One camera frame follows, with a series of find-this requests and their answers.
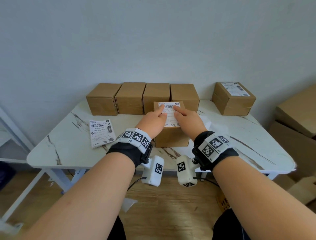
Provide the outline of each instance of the person's right hand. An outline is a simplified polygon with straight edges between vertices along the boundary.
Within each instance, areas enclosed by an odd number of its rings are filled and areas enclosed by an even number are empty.
[[[188,135],[192,141],[202,132],[207,131],[200,116],[194,112],[184,108],[173,106],[174,117],[178,120],[182,131]]]

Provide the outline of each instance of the pant leg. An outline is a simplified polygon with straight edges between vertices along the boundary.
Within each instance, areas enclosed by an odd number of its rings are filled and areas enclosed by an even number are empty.
[[[113,240],[113,239],[126,240],[124,226],[119,216],[116,218],[115,223],[107,239],[108,240]]]
[[[250,240],[232,209],[223,212],[213,227],[212,240],[218,239]]]

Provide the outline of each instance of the person's left hand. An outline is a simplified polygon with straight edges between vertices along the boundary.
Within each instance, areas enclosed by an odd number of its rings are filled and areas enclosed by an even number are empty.
[[[156,137],[166,124],[167,113],[162,113],[164,105],[161,105],[156,111],[149,112],[140,120],[136,128],[146,132],[151,139]]]

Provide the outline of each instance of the forearm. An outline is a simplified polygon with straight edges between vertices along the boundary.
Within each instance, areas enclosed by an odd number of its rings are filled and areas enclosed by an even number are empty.
[[[251,239],[314,239],[316,215],[239,157],[213,174]]]
[[[134,171],[134,163],[124,154],[106,155],[37,221],[25,239],[106,239]]]

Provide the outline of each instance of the finger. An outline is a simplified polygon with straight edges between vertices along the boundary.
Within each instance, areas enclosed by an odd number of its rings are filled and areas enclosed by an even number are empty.
[[[185,117],[179,112],[174,112],[174,117],[178,120],[178,122],[181,122],[181,120]]]
[[[165,123],[167,120],[168,114],[166,112],[163,112],[162,114],[159,115],[159,118]]]
[[[176,110],[177,112],[181,113],[184,116],[187,116],[189,113],[189,110],[185,109],[185,108],[180,108],[176,105],[173,106],[174,110]]]
[[[154,111],[154,113],[155,113],[157,116],[159,116],[159,115],[162,113],[162,111],[163,111],[164,108],[165,108],[165,105],[163,104],[163,105],[161,105],[156,111]]]

